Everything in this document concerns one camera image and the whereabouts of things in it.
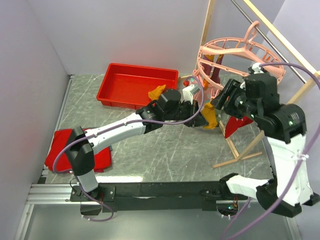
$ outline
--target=red cloth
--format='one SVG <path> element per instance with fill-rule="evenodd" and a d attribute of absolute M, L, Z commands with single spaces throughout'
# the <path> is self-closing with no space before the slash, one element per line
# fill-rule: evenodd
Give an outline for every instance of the red cloth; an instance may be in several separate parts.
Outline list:
<path fill-rule="evenodd" d="M 61 150 L 66 146 L 69 136 L 72 132 L 72 129 L 59 130 L 54 133 L 51 150 L 48 156 L 45 159 L 44 164 L 49 168 L 50 171 L 53 171 L 53 165 L 56 157 L 61 152 Z M 94 171 L 96 173 L 102 173 L 104 169 L 111 166 L 112 158 L 109 147 L 105 148 L 98 154 L 94 155 Z M 71 165 L 68 161 L 67 155 L 64 153 L 58 160 L 56 165 L 58 171 L 65 171 L 71 169 Z"/>
<path fill-rule="evenodd" d="M 225 126 L 225 134 L 224 138 L 230 137 L 235 131 L 237 131 L 238 128 L 241 128 L 245 125 L 251 124 L 253 121 L 248 118 L 244 117 L 243 119 L 237 119 L 235 117 L 230 117 L 228 123 Z"/>

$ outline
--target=yellow cloth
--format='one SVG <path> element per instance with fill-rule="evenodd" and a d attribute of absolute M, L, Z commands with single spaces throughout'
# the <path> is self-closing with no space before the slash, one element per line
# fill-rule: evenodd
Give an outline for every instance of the yellow cloth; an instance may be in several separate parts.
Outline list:
<path fill-rule="evenodd" d="M 148 92 L 149 98 L 153 100 L 158 100 L 162 92 L 165 90 L 166 85 L 157 86 L 155 90 Z"/>
<path fill-rule="evenodd" d="M 213 62 L 215 60 L 215 55 L 205 55 L 205 57 L 207 59 L 209 59 L 209 61 Z"/>
<path fill-rule="evenodd" d="M 201 113 L 202 113 L 202 116 L 205 118 L 205 120 L 208 122 L 208 126 L 204 126 L 204 128 L 205 129 L 216 128 L 216 126 L 218 125 L 217 117 L 216 117 L 216 109 L 210 102 L 204 105 L 204 108 Z"/>

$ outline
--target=red tray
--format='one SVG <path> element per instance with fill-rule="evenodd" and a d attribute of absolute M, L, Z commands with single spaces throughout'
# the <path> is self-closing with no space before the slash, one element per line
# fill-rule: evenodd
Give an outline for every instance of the red tray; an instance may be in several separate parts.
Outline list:
<path fill-rule="evenodd" d="M 172 69 L 111 63 L 96 99 L 106 106 L 139 109 L 151 101 L 148 92 L 156 87 L 177 89 L 178 74 Z"/>

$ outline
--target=marble countertop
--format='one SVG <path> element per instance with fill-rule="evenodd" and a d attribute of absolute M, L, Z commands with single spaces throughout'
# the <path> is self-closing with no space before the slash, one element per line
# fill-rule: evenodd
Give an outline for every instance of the marble countertop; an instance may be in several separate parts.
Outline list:
<path fill-rule="evenodd" d="M 75 75 L 62 112 L 59 129 L 95 128 L 121 120 L 133 109 L 103 106 L 96 96 L 101 75 Z M 221 76 L 221 81 L 230 75 Z M 240 153 L 259 133 L 254 123 L 237 130 L 231 139 Z M 260 142 L 251 153 L 261 155 L 213 169 L 214 164 L 234 159 L 219 127 L 210 130 L 184 125 L 166 126 L 112 145 L 112 166 L 96 173 L 98 182 L 218 181 L 230 173 L 256 179 L 272 178 L 265 147 Z M 47 184 L 66 184 L 71 174 L 49 172 Z"/>

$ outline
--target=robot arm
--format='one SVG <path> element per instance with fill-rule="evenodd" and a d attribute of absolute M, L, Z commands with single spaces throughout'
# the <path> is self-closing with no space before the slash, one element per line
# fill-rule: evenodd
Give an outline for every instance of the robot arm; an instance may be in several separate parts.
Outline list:
<path fill-rule="evenodd" d="M 232 173 L 220 182 L 225 194 L 255 198 L 264 209 L 268 209 L 283 193 L 305 147 L 305 113 L 295 104 L 280 104 L 277 79 L 260 69 L 258 72 L 252 70 L 244 78 L 244 83 L 230 79 L 211 104 L 235 118 L 247 116 L 267 136 L 274 155 L 275 179 L 258 180 Z M 293 184 L 274 213 L 294 217 L 301 212 L 302 204 L 313 205 L 320 200 L 309 185 L 307 158 L 303 160 Z"/>
<path fill-rule="evenodd" d="M 150 102 L 147 106 L 122 120 L 86 131 L 81 127 L 74 128 L 67 145 L 82 137 L 96 136 L 75 144 L 65 152 L 74 175 L 83 189 L 95 198 L 99 193 L 99 184 L 94 173 L 95 154 L 121 140 L 147 134 L 163 126 L 159 123 L 143 122 L 143 120 L 182 121 L 190 118 L 198 109 L 197 101 L 181 101 L 181 94 L 177 90 L 168 89 L 161 94 L 158 100 Z M 138 120 L 138 122 L 126 124 L 132 120 Z M 188 127 L 205 126 L 207 124 L 208 122 L 201 113 L 184 123 Z M 99 132 L 106 129 L 110 130 L 98 135 Z"/>

